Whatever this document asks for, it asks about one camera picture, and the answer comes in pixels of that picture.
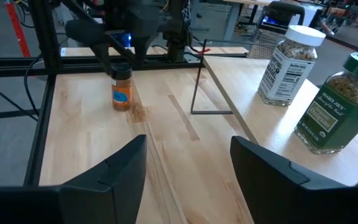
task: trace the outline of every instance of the orange label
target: orange label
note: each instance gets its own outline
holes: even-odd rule
[[[131,88],[119,88],[111,85],[112,88],[112,103],[117,106],[127,106],[132,101]]]

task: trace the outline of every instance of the green label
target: green label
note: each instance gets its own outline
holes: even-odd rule
[[[324,84],[297,127],[320,148],[345,146],[358,133],[358,104]]]

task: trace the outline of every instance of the glass jar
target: glass jar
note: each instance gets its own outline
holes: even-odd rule
[[[331,75],[295,128],[315,154],[339,152],[358,133],[358,53]]]
[[[304,26],[289,26],[278,43],[260,82],[258,93],[269,105],[289,106],[317,59],[315,47],[325,34]]]

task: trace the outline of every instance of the green jar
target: green jar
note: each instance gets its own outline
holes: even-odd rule
[[[295,128],[315,154],[339,152],[358,133],[358,53],[343,69],[326,80]]]

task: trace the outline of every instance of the small spice jar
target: small spice jar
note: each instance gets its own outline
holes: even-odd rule
[[[112,65],[111,74],[112,107],[118,111],[131,108],[132,67],[128,63]]]
[[[258,88],[263,102],[289,106],[317,59],[315,47],[326,35],[306,26],[288,26],[278,43]]]
[[[295,134],[315,154],[341,151],[358,133],[358,53],[321,87]]]

